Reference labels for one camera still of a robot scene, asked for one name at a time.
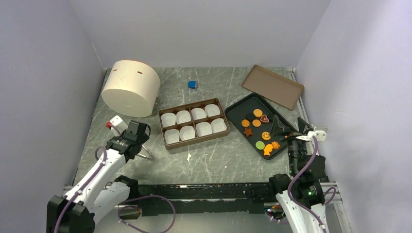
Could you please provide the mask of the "small round orange cookie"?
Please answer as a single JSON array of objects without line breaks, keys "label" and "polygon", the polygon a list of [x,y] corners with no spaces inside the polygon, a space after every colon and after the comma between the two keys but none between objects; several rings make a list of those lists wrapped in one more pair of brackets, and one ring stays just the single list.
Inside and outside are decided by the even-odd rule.
[{"label": "small round orange cookie", "polygon": [[252,121],[252,125],[253,125],[254,127],[258,128],[258,127],[261,126],[261,121],[258,120],[258,119],[254,119],[254,120]]}]

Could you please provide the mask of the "brown divided cookie box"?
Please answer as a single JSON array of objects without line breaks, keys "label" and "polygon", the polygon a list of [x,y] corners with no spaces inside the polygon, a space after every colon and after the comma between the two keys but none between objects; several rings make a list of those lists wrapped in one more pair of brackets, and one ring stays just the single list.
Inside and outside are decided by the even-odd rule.
[{"label": "brown divided cookie box", "polygon": [[[218,115],[218,116],[207,117],[207,118],[200,119],[200,120],[193,120],[192,114],[191,114],[191,109],[192,108],[203,108],[203,109],[205,109],[205,106],[208,105],[208,104],[218,105],[219,108],[220,108],[221,114]],[[163,140],[164,140],[164,145],[165,145],[165,148],[167,150],[172,150],[172,149],[176,149],[176,148],[180,148],[180,147],[184,147],[184,146],[189,146],[189,145],[196,144],[196,143],[205,142],[205,141],[216,139],[216,138],[219,138],[219,137],[224,137],[224,136],[227,136],[229,134],[230,127],[229,127],[229,124],[228,124],[228,120],[225,116],[225,113],[223,112],[223,108],[222,108],[218,98],[202,100],[202,101],[198,101],[198,102],[179,105],[179,106],[176,106],[176,107],[161,109],[161,110],[158,111],[159,119],[160,119],[160,116],[164,113],[177,114],[179,111],[182,111],[182,110],[188,110],[190,112],[191,119],[192,119],[191,122],[186,122],[186,123],[183,123],[183,124],[177,124],[176,123],[175,125],[169,126],[169,127],[166,127],[166,128],[163,128],[162,125],[161,125],[161,132],[162,132],[162,136],[163,136]],[[207,136],[199,137],[198,134],[197,134],[197,131],[196,131],[196,124],[198,124],[200,122],[211,123],[212,120],[217,119],[217,118],[223,118],[225,120],[225,123],[227,125],[227,130],[223,131],[223,132],[220,132],[220,133],[212,133],[212,134],[207,135]],[[166,142],[165,142],[165,138],[164,138],[164,132],[166,130],[170,130],[170,129],[178,129],[180,131],[183,126],[193,126],[194,129],[195,129],[196,137],[194,139],[191,139],[191,140],[186,140],[186,141],[180,140],[177,143],[167,145]]]}]

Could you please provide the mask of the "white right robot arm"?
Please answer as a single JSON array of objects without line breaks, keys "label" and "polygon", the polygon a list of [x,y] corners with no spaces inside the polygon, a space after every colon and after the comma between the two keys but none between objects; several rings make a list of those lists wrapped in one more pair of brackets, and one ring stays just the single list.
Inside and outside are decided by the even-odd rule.
[{"label": "white right robot arm", "polygon": [[288,221],[294,233],[327,233],[326,200],[321,179],[326,177],[326,159],[318,154],[319,142],[326,139],[327,129],[298,118],[298,130],[284,126],[273,118],[271,134],[283,136],[288,145],[289,173],[269,179],[268,198],[277,201],[265,209],[271,221]]}]

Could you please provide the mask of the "black sandwich cookie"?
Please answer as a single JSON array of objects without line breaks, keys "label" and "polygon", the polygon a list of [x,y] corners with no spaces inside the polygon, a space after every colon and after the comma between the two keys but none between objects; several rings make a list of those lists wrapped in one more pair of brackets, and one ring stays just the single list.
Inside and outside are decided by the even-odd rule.
[{"label": "black sandwich cookie", "polygon": [[256,116],[253,113],[247,113],[245,119],[252,122],[256,119]]}]

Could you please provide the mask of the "orange swirl cookie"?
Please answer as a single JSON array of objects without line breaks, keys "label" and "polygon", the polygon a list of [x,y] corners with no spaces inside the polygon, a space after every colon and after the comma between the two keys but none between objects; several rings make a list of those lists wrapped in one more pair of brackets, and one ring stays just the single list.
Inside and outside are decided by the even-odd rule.
[{"label": "orange swirl cookie", "polygon": [[281,145],[277,141],[273,141],[271,145],[274,150],[278,150],[281,147]]}]

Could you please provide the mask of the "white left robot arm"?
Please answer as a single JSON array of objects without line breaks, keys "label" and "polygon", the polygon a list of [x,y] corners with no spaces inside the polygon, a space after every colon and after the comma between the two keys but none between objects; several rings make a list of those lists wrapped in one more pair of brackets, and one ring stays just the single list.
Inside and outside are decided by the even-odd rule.
[{"label": "white left robot arm", "polygon": [[138,181],[117,177],[106,184],[129,160],[133,160],[149,140],[148,124],[130,121],[127,128],[102,147],[103,153],[92,169],[63,196],[53,196],[47,204],[48,233],[92,233],[98,222],[121,202],[138,200]]}]

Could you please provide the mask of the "brown star cookie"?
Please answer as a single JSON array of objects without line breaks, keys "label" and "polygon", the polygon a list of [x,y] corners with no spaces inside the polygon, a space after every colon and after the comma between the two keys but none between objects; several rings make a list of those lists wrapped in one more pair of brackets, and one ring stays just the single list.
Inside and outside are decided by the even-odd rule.
[{"label": "brown star cookie", "polygon": [[245,135],[246,138],[250,137],[253,135],[252,129],[251,128],[244,128],[243,134]]}]

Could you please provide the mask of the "pink cat-paw tongs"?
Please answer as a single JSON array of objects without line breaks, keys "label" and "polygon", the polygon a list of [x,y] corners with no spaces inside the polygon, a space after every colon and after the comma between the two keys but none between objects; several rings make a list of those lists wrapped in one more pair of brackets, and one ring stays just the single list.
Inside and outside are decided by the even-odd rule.
[{"label": "pink cat-paw tongs", "polygon": [[153,160],[155,158],[153,154],[144,145],[141,146],[141,150],[137,154],[137,156],[146,160]]}]

